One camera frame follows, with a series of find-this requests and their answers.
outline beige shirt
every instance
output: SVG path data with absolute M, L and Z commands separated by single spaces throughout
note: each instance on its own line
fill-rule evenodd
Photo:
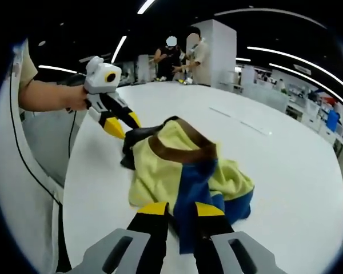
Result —
M 191 55 L 191 61 L 199 62 L 200 65 L 192 68 L 192 77 L 195 84 L 211 85 L 210 48 L 201 41 Z
M 28 41 L 26 41 L 23 49 L 23 63 L 19 90 L 28 85 L 37 73 L 38 71 L 33 64 L 33 61 L 30 59 Z

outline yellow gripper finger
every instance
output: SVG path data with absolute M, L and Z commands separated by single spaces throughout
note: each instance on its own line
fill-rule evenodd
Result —
M 107 118 L 103 129 L 110 135 L 119 139 L 125 138 L 125 133 L 116 117 Z
M 138 125 L 139 127 L 141 127 L 141 123 L 139 122 L 136 113 L 130 112 L 129 115 L 130 115 L 130 116 L 132 117 L 132 119 L 137 123 L 137 125 Z

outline blue container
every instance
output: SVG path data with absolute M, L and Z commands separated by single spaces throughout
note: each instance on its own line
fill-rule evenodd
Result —
M 337 129 L 337 123 L 339 120 L 339 115 L 334 110 L 330 110 L 328 114 L 328 119 L 326 120 L 326 126 L 331 131 L 335 132 Z

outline person's hand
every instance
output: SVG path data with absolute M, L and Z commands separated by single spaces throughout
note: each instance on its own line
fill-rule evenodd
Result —
M 182 67 L 175 67 L 175 66 L 173 66 L 173 73 L 178 73 L 178 72 L 180 72 L 181 70 L 182 70 Z
M 69 87 L 66 90 L 66 107 L 72 110 L 85 110 L 86 109 L 86 90 L 84 86 Z
M 165 53 L 160 56 L 160 60 L 163 60 L 165 58 L 169 57 L 169 55 L 166 55 Z

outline black ceiling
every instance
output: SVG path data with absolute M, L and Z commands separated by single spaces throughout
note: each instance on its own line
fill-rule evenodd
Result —
M 113 1 L 107 5 L 87 3 L 78 7 L 51 7 L 38 18 L 30 34 L 30 54 L 36 65 L 83 71 L 79 59 L 113 53 L 123 35 L 127 35 L 117 62 L 135 60 L 140 54 L 153 54 L 165 39 L 179 37 L 183 47 L 185 26 L 215 19 L 237 31 L 237 56 L 250 58 L 253 65 L 268 63 L 294 69 L 298 64 L 312 71 L 312 78 L 343 97 L 343 87 L 324 73 L 301 62 L 277 54 L 248 50 L 247 46 L 283 51 L 311 61 L 343 80 L 343 3 L 318 4 L 317 1 L 237 1 L 226 0 L 156 0 L 142 15 L 138 9 L 146 0 Z M 312 18 L 325 28 L 292 15 L 249 11 L 214 16 L 228 10 L 271 8 L 291 11 Z M 39 47 L 40 41 L 46 41 Z M 40 70 L 42 80 L 61 80 L 63 72 Z

